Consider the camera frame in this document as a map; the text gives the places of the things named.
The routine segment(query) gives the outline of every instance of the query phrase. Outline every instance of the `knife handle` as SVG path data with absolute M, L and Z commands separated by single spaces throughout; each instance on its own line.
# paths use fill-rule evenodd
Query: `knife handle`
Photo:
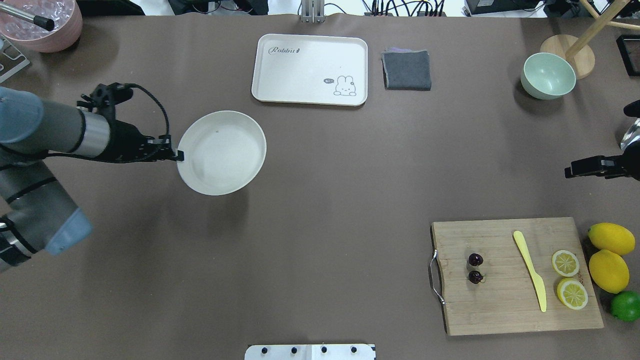
M 529 248 L 527 247 L 527 242 L 524 240 L 524 235 L 522 235 L 522 232 L 514 231 L 513 239 L 516 241 L 516 245 L 518 245 L 518 250 L 520 250 L 527 268 L 530 272 L 535 272 L 533 270 L 533 262 L 531 261 L 531 255 L 529 254 Z

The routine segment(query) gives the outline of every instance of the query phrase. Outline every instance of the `wooden cutting board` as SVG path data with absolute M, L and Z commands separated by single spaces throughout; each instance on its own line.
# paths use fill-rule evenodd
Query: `wooden cutting board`
M 434 249 L 438 251 L 445 324 L 449 335 L 505 332 L 597 329 L 602 315 L 580 245 L 573 218 L 536 218 L 433 223 Z M 520 230 L 536 269 L 545 281 L 547 312 L 540 311 L 527 267 L 513 240 Z M 572 310 L 560 302 L 556 286 L 561 279 L 551 265 L 557 250 L 569 250 L 580 262 L 573 277 L 587 289 L 584 309 Z M 472 284 L 468 256 L 478 253 L 484 263 L 478 270 L 485 282 Z

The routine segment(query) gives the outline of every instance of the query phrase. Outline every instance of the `light green bowl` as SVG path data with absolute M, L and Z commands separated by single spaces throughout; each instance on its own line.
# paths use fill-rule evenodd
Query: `light green bowl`
M 524 62 L 520 82 L 524 90 L 537 99 L 557 99 L 573 90 L 575 72 L 560 56 L 537 53 Z

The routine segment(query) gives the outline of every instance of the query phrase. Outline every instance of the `whole lemon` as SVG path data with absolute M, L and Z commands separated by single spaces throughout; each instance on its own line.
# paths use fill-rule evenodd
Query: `whole lemon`
M 629 268 L 618 254 L 607 249 L 593 254 L 589 260 L 589 272 L 593 281 L 604 291 L 617 294 L 629 284 Z
M 636 247 L 636 238 L 625 227 L 610 222 L 595 224 L 587 231 L 593 246 L 618 255 L 627 255 Z

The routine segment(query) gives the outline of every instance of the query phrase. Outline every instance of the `tabletop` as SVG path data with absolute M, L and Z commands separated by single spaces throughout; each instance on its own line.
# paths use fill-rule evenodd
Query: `tabletop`
M 629 178 L 565 179 L 573 160 L 620 153 L 640 96 L 607 28 L 595 69 L 539 101 L 522 89 L 544 39 L 589 19 L 413 19 L 295 15 L 85 19 L 79 43 L 3 85 L 73 105 L 98 83 L 138 83 L 165 106 L 176 141 L 218 110 L 253 117 L 262 170 L 219 197 L 189 189 L 171 161 L 46 161 L 94 225 L 59 256 L 0 276 L 1 359 L 242 359 L 248 345 L 370 343 L 378 359 L 637 359 L 639 324 L 448 336 L 428 266 L 436 221 L 573 217 L 640 234 Z M 266 33 L 358 37 L 369 96 L 358 107 L 261 103 L 250 88 Z M 385 90 L 381 52 L 427 49 L 431 91 Z M 118 119 L 157 136 L 144 94 Z M 8 206 L 0 204 L 0 213 Z M 640 255 L 625 256 L 640 290 Z M 606 294 L 599 293 L 602 301 Z

